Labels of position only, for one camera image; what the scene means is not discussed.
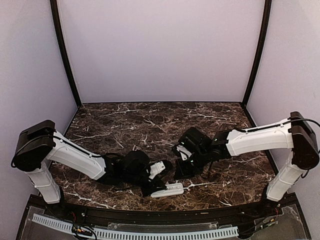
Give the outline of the white remote control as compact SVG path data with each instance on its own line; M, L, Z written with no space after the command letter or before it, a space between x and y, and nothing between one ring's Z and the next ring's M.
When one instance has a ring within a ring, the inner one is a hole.
M182 195L184 193L184 187L182 183L167 184L166 189L153 192L150 196L152 198L170 197L176 195Z

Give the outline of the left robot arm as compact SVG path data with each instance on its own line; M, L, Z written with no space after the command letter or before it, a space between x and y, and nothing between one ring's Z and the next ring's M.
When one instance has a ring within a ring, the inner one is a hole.
M65 138L51 120L42 121L19 134L11 167L26 173L51 210L67 218L70 206L62 200L63 192L54 181L45 161L54 161L104 185L128 183L140 187L144 197L167 187L160 178L166 170L164 161L150 163L141 150L126 155L92 153Z

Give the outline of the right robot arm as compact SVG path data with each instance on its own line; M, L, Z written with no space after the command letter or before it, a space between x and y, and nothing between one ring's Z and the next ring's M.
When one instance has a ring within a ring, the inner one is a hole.
M175 162L174 179L189 179L202 174L207 164L251 152L290 149L288 160L266 187L265 198L255 205L255 213L266 217L287 190L309 170L320 163L317 137L298 111L273 124L219 131L213 138L195 127L187 129L172 151Z

